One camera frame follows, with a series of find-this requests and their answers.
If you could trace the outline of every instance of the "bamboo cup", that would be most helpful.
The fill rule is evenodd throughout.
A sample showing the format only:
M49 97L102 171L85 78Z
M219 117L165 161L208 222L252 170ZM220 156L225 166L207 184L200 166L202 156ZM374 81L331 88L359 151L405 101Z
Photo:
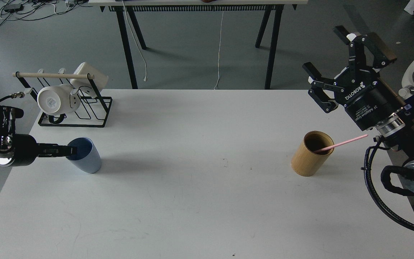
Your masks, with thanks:
M313 176L330 154L332 154L333 149L317 154L314 151L333 144L332 138L323 132L310 131L306 133L292 158L291 165L293 170L304 177Z

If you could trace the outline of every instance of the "black table leg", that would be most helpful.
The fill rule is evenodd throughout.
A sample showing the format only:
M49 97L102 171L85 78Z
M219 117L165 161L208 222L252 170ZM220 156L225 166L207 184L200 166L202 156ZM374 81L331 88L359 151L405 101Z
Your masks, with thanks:
M274 26L272 28L271 48L269 50L268 69L266 71L265 89L271 89L272 70L274 69L274 58L276 57L277 38L279 37L279 28L281 27L281 17L284 5L276 5L276 14L274 16Z
M132 89L138 89L137 79L135 77L135 69L133 68L132 52L130 51L129 38L127 35L127 29L125 28L125 18L123 12L117 11L116 16L118 18L122 46L124 47L125 61L127 62L127 69L129 70L130 83L132 85Z
M132 21L133 28L135 29L135 34L137 35L138 42L143 50L146 49L145 40L143 39L142 31L140 30L140 26L138 25L137 17L135 17L135 12L132 8L128 8L128 13L130 16L130 20Z
M260 31L258 31L257 41L255 43L255 48L259 49L263 35L265 34L266 25L268 24L269 15L271 14L271 5L266 6L264 11L263 20L261 21Z

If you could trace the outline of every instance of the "white table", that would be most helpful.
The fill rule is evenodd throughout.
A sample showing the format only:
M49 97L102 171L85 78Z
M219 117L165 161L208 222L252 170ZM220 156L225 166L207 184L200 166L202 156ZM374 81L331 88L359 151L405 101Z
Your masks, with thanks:
M132 52L130 49L122 1L115 0L89 0L89 5L100 6L102 12L105 6L109 10L116 12L119 31L124 48L125 60L130 76L132 89L138 89L137 79L135 77L135 69L133 66ZM264 10L263 20L258 31L258 37L255 47L260 48L266 25L272 10L276 10L271 36L271 46L268 58L268 67L266 69L266 79L264 88L271 88L272 72L274 69L274 59L276 57L277 40L279 37L279 29L284 5L293 5L296 9L297 5L307 4L308 0L217 0L210 3L204 3L201 0L127 0L124 2L126 10L131 19L135 34L137 35L140 46L143 50L147 49L143 35L138 25L134 12L186 12L186 11L232 11L232 10Z
M304 90L102 93L114 99L105 128L33 126L38 142L90 137L103 165L87 174L39 158L13 168L0 194L0 259L414 258L414 232L364 185L370 137L338 147L313 177L290 167L308 131L335 142L362 134L342 108L325 114ZM378 151L374 182L387 164ZM405 197L377 188L414 222Z

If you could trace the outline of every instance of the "gray floor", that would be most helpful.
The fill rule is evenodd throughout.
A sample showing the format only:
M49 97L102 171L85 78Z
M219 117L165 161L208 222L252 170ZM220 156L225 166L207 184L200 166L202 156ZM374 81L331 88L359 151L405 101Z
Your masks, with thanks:
M332 32L335 25L349 31L375 31L396 53L398 61L382 76L398 90L414 60L414 17L403 11L407 0L309 0L297 10L286 5L276 52L271 88L308 89L301 64L312 61L326 77L347 65L347 47ZM62 3L58 11L64 10ZM30 18L51 14L45 6ZM139 88L212 89L217 81L217 52L221 12L136 13L148 50L148 81L132 43ZM271 40L270 24L261 49L254 47L263 12L224 13L219 89L262 89ZM98 7L78 8L40 21L8 21L0 27L0 97L23 89L12 72L71 73L87 61L110 76L108 88L130 88L115 13ZM31 99L10 100L25 110L18 133L28 133L39 112ZM0 190L9 169L0 168Z

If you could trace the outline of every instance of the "pink straw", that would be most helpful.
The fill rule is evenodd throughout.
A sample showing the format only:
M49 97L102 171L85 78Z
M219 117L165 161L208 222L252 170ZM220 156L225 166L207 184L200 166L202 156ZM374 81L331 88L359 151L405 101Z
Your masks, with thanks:
M359 140L359 139L363 139L365 137L368 137L368 134L365 134L365 135L362 135L362 136L359 136L357 138L353 138L353 139L350 139L350 140L347 140L347 141L343 141L341 143L338 143L338 144L335 144L335 145L332 145L332 146L324 147L323 149L319 149L319 150L314 151L314 153L319 153L319 152L322 152L322 151L327 151L327 150L333 149L333 148L335 148L337 146L341 146L341 145L350 143L352 141L356 141L356 140Z

